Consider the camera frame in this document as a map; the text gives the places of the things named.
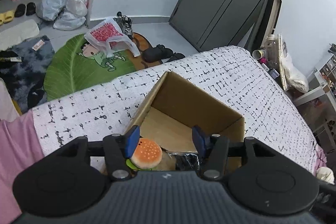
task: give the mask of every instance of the green leaf rug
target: green leaf rug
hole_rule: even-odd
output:
[[[136,68],[125,51],[106,58],[80,34],[55,53],[43,85],[50,101],[134,71]]]

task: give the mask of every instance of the rug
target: rug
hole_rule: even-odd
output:
[[[45,44],[35,51],[32,47],[39,40]],[[11,98],[17,102],[22,113],[47,102],[43,81],[54,54],[50,40],[45,35],[27,39],[0,52],[1,57],[23,57],[21,63],[0,63],[0,78],[4,80]]]
[[[133,42],[140,52],[152,47],[148,40],[134,33]],[[134,57],[129,50],[107,58],[84,38],[77,35],[66,42],[54,55],[44,79],[48,101],[61,98],[94,85],[110,82],[116,77],[162,64],[146,63],[141,56]]]

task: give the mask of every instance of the gray fluffy rug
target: gray fluffy rug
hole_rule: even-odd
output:
[[[43,40],[45,44],[34,51],[32,47]],[[0,78],[6,83],[11,97],[18,103],[22,113],[47,101],[43,81],[47,67],[55,54],[49,38],[31,38],[6,51],[0,51],[1,57],[23,57],[23,62],[0,62]]]

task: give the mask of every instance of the red patterned plastic bag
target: red patterned plastic bag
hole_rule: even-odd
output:
[[[113,17],[108,17],[93,27],[84,35],[84,38],[97,49],[104,51],[107,57],[112,57],[114,52],[127,49],[135,57],[140,56],[137,46],[123,34]]]

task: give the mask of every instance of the slipper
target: slipper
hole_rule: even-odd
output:
[[[171,58],[169,58],[166,63],[171,62],[171,61],[175,61],[175,60],[180,60],[182,58],[185,58],[185,56],[183,54],[181,54],[179,52],[175,52],[173,54],[173,56]]]
[[[29,2],[27,4],[27,12],[26,12],[26,15],[27,16],[31,16],[31,15],[34,15],[36,13],[36,5],[34,2]]]
[[[11,22],[13,19],[14,19],[14,11],[13,10],[5,12],[4,23]]]
[[[5,21],[5,13],[0,14],[0,26],[3,24]]]
[[[25,14],[25,11],[26,11],[26,6],[24,4],[19,4],[16,7],[16,11],[14,13],[14,16],[15,17],[21,17]]]
[[[170,58],[173,55],[173,51],[169,48],[165,48],[164,45],[157,45],[154,48],[148,48],[143,51],[142,58],[147,63],[153,63],[161,59]]]

